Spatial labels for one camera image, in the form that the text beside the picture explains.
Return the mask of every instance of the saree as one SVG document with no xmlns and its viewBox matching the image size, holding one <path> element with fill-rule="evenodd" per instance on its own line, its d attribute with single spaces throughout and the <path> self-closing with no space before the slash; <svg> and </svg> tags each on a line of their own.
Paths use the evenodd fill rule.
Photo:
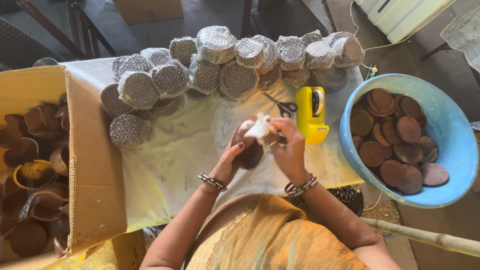
<svg viewBox="0 0 480 270">
<path fill-rule="evenodd" d="M 206 270 L 368 269 L 328 229 L 306 220 L 303 210 L 270 194 L 259 195 L 248 211 L 204 244 L 190 264 L 199 265 L 194 261 L 210 254 Z"/>
</svg>

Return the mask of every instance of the white wire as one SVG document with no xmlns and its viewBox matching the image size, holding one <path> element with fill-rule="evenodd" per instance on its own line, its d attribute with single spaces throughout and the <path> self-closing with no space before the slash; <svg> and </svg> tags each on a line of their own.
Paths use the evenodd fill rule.
<svg viewBox="0 0 480 270">
<path fill-rule="evenodd" d="M 365 208 L 363 211 L 365 211 L 365 210 L 371 210 L 371 209 L 375 208 L 375 206 L 377 206 L 378 202 L 380 201 L 380 198 L 381 198 L 381 197 L 382 197 L 382 193 L 380 192 L 380 196 L 378 196 L 378 200 L 377 200 L 377 202 L 375 203 L 375 205 L 374 205 L 372 208 Z"/>
<path fill-rule="evenodd" d="M 357 30 L 355 31 L 355 34 L 353 34 L 354 36 L 357 35 L 357 32 L 358 30 L 360 29 L 360 27 L 358 25 L 355 24 L 355 21 L 353 20 L 353 15 L 352 15 L 352 6 L 353 6 L 353 2 L 355 1 L 352 1 L 352 3 L 350 4 L 350 18 L 352 18 L 352 22 L 353 22 L 353 25 L 357 28 Z M 403 40 L 399 41 L 399 42 L 396 42 L 396 43 L 392 43 L 392 44 L 388 44 L 388 45 L 384 45 L 384 46 L 378 46 L 378 47 L 372 47 L 372 48 L 368 48 L 364 51 L 368 51 L 370 49 L 378 49 L 378 48 L 384 48 L 384 47 L 388 47 L 388 46 L 392 46 L 392 45 L 395 45 L 395 44 L 398 44 L 398 43 L 402 43 L 404 42 L 405 40 L 409 39 L 414 33 L 416 33 L 417 31 L 413 32 L 412 34 L 410 34 L 410 36 L 404 38 Z M 367 69 L 372 69 L 371 67 L 367 67 L 366 65 L 364 65 L 362 63 L 362 66 L 366 67 Z"/>
</svg>

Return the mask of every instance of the blue plastic basin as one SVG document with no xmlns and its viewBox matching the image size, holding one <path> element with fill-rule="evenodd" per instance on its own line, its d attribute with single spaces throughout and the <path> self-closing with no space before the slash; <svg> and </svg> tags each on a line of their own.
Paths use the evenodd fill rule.
<svg viewBox="0 0 480 270">
<path fill-rule="evenodd" d="M 401 196 L 383 186 L 363 165 L 353 146 L 350 113 L 368 91 L 383 88 L 392 94 L 414 98 L 427 116 L 424 135 L 431 137 L 439 148 L 435 163 L 444 166 L 450 179 L 437 187 L 422 187 L 413 195 Z M 340 143 L 353 170 L 367 183 L 390 198 L 419 208 L 440 208 L 459 200 L 472 186 L 477 175 L 479 151 L 469 122 L 457 104 L 437 87 L 409 75 L 385 74 L 367 80 L 348 99 L 340 122 Z"/>
</svg>

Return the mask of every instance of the white tablecloth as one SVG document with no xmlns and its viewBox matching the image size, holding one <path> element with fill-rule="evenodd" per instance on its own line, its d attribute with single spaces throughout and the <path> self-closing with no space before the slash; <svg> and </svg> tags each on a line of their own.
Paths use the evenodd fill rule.
<svg viewBox="0 0 480 270">
<path fill-rule="evenodd" d="M 111 71 L 113 59 L 62 65 L 100 93 L 115 83 Z M 306 167 L 326 188 L 362 182 L 346 162 L 338 135 L 345 104 L 363 82 L 358 67 L 350 69 L 348 76 L 344 89 L 325 97 L 328 136 L 322 144 L 306 146 Z M 269 94 L 279 101 L 293 101 L 294 92 L 282 86 Z M 185 99 L 181 111 L 154 124 L 155 135 L 150 143 L 136 151 L 122 152 L 128 231 L 169 222 L 201 183 L 197 175 L 209 173 L 215 166 L 238 124 L 259 111 L 280 116 L 278 107 L 260 93 L 239 104 L 222 102 L 216 95 L 202 101 Z M 267 155 L 255 170 L 239 170 L 216 205 L 247 193 L 283 195 L 287 182 L 273 157 Z"/>
</svg>

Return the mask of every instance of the bracelet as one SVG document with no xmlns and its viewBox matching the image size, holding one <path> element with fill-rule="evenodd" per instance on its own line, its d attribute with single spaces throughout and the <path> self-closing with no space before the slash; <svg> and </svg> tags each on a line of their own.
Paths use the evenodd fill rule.
<svg viewBox="0 0 480 270">
<path fill-rule="evenodd" d="M 199 188 L 200 188 L 200 190 L 201 190 L 203 193 L 205 193 L 205 194 L 208 194 L 208 195 L 213 196 L 213 197 L 217 197 L 217 196 L 218 196 L 218 195 L 215 194 L 215 193 L 211 193 L 210 191 L 205 190 L 205 189 L 204 189 L 203 187 L 201 187 L 201 186 L 200 186 Z"/>
<path fill-rule="evenodd" d="M 202 179 L 202 181 L 205 181 L 207 183 L 209 183 L 210 185 L 218 188 L 220 191 L 227 191 L 228 188 L 226 188 L 225 186 L 223 186 L 219 181 L 213 179 L 212 177 L 206 175 L 205 173 L 201 173 L 198 175 L 198 178 Z"/>
<path fill-rule="evenodd" d="M 288 183 L 285 186 L 285 193 L 287 193 L 288 196 L 299 196 L 313 187 L 316 183 L 317 177 L 310 173 L 310 179 L 300 187 L 294 186 L 292 183 Z"/>
</svg>

